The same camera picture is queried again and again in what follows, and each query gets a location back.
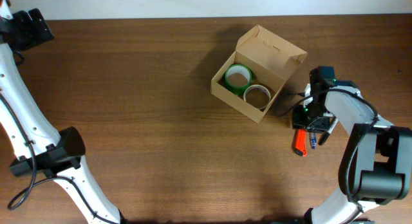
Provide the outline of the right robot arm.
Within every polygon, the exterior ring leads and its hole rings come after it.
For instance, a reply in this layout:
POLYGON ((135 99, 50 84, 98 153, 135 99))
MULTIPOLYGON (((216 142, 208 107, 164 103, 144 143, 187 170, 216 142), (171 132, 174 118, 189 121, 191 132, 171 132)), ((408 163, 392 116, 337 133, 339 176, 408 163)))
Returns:
POLYGON ((382 118, 350 80, 334 68, 310 72, 304 97, 294 107, 292 126, 319 133, 323 145, 337 123, 349 139, 338 172, 339 188, 306 211, 303 223, 351 223, 368 210, 404 199, 411 183, 411 129, 382 118))

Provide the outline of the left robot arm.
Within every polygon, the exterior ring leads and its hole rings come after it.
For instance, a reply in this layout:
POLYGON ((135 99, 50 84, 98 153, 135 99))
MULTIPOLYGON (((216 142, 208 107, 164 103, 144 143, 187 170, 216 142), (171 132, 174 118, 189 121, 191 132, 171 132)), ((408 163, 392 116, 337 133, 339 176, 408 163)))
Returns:
POLYGON ((10 171, 31 179, 11 199, 8 210, 20 207, 36 186, 54 181, 68 193, 88 223, 126 223, 94 179, 79 131, 75 127, 55 129, 19 73, 18 67, 24 62, 22 51, 54 38, 42 13, 37 8, 12 13, 10 6, 10 0, 1 0, 1 125, 15 155, 10 171))

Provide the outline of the brown cardboard box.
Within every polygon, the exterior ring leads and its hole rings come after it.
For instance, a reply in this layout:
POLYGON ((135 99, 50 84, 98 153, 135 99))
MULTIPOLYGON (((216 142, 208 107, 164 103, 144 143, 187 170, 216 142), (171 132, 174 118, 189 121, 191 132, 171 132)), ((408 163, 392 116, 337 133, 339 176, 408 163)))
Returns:
POLYGON ((238 39, 234 52, 211 79, 211 94, 258 124, 306 56, 300 47, 256 25, 238 39), (249 104, 244 92, 225 82, 226 72, 235 64, 250 70, 252 84, 268 89, 270 100, 265 108, 249 104))

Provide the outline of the green tape roll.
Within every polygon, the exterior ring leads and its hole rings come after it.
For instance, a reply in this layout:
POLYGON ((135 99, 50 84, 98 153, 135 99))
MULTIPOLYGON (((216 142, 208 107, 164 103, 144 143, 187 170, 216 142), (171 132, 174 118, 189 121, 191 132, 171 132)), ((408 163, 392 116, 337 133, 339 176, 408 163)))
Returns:
POLYGON ((250 86, 252 72, 243 64, 233 64, 227 68, 223 78, 225 88, 235 95, 240 95, 250 86))

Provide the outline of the white tape roll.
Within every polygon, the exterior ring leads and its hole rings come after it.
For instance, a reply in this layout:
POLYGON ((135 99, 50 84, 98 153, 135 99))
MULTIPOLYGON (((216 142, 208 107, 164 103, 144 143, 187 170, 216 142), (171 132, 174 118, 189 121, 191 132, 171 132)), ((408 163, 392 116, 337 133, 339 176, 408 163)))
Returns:
POLYGON ((259 84, 249 86, 243 94, 243 100, 245 102, 260 110, 265 109, 271 99, 270 91, 259 84))

